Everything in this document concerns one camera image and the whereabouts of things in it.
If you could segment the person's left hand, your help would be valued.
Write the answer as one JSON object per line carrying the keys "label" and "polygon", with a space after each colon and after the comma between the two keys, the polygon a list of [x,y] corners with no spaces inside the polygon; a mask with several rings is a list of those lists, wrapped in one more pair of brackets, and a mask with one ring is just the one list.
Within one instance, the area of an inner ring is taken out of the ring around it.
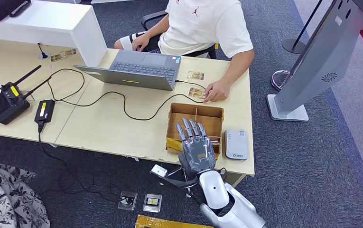
{"label": "person's left hand", "polygon": [[209,84],[203,92],[203,102],[215,102],[228,98],[231,85],[232,84],[225,79],[220,79]]}

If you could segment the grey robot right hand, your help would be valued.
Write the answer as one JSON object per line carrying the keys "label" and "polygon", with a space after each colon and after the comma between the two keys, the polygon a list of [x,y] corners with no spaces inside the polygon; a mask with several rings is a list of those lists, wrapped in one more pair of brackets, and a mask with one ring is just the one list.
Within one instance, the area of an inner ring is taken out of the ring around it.
{"label": "grey robot right hand", "polygon": [[215,152],[203,125],[183,117],[182,124],[176,123],[176,128],[182,147],[178,158],[187,176],[214,169]]}

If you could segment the person's right hand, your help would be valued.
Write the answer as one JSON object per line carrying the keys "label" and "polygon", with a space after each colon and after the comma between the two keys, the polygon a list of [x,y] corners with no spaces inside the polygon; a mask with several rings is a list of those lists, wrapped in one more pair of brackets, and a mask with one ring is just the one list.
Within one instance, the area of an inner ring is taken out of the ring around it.
{"label": "person's right hand", "polygon": [[142,35],[135,37],[132,42],[132,49],[134,51],[143,51],[144,48],[149,44],[151,36],[148,33],[143,33]]}

